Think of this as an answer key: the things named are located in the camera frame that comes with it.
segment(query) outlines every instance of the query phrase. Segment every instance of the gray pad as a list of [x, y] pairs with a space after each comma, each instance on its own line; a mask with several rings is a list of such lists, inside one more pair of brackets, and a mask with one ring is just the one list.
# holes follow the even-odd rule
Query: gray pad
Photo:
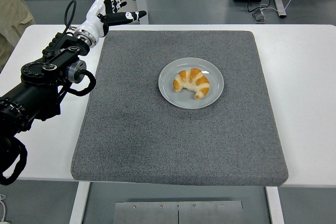
[[[159, 91], [162, 69], [185, 57], [207, 60], [223, 75], [223, 93], [208, 107], [183, 110]], [[74, 179], [279, 186], [288, 178], [283, 156], [251, 32], [108, 33]]]

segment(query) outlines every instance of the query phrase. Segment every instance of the croissant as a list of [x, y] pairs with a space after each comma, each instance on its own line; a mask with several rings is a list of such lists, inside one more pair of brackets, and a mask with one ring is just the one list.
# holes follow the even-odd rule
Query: croissant
[[173, 85], [176, 92], [180, 92], [183, 88], [196, 92], [195, 99], [205, 97], [210, 88], [209, 80], [198, 68], [179, 72]]

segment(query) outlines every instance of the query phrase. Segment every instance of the robotic hand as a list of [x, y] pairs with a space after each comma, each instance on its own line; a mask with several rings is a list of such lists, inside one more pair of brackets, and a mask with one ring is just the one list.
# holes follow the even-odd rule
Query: robotic hand
[[86, 15], [86, 21], [75, 30], [75, 36], [94, 47], [104, 37], [109, 26], [124, 25], [139, 20], [146, 12], [117, 13], [127, 2], [122, 0], [96, 0]]
[[[0, 184], [9, 185], [23, 171], [27, 162], [27, 150], [15, 134], [28, 131], [34, 119], [42, 121], [60, 115], [60, 103], [66, 93], [77, 96], [88, 94], [96, 85], [86, 63], [79, 59], [94, 47], [99, 38], [108, 33], [109, 26], [128, 24], [146, 15], [145, 11], [118, 13], [126, 5], [122, 0], [96, 0], [86, 16], [86, 21], [77, 28], [66, 24], [64, 32], [57, 33], [42, 53], [42, 58], [21, 68], [21, 83], [0, 97]], [[71, 89], [87, 76], [87, 88]], [[6, 178], [3, 172], [15, 165], [13, 174]]]

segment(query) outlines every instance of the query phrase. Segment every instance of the white plate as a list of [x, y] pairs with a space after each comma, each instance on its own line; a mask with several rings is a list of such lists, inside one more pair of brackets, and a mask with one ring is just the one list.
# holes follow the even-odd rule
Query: white plate
[[[182, 89], [175, 92], [173, 81], [176, 75], [190, 68], [198, 68], [210, 82], [209, 93], [201, 98], [195, 99], [195, 92]], [[159, 76], [159, 89], [163, 97], [171, 104], [183, 109], [200, 109], [215, 102], [224, 88], [224, 80], [221, 72], [210, 62], [199, 58], [182, 58], [169, 63], [161, 71]]]

